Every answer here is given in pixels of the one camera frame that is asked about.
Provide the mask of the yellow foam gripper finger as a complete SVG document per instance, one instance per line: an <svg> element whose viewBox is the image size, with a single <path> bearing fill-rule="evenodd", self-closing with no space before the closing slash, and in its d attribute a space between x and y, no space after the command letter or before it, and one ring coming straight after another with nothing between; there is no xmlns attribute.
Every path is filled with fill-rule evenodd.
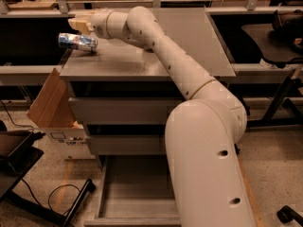
<svg viewBox="0 0 303 227"><path fill-rule="evenodd" d="M90 35L94 29L91 25L91 20L89 16L81 16L70 18L68 24L75 30L79 31L84 35Z"/></svg>

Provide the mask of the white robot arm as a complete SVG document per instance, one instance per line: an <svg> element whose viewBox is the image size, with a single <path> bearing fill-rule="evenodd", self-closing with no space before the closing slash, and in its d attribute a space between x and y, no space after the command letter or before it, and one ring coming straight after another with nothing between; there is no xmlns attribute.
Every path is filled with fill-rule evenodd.
<svg viewBox="0 0 303 227"><path fill-rule="evenodd" d="M169 115L165 146L182 227L257 227L235 151L242 103L160 26L153 12L100 9L69 25L103 39L138 41L157 56L184 97Z"/></svg>

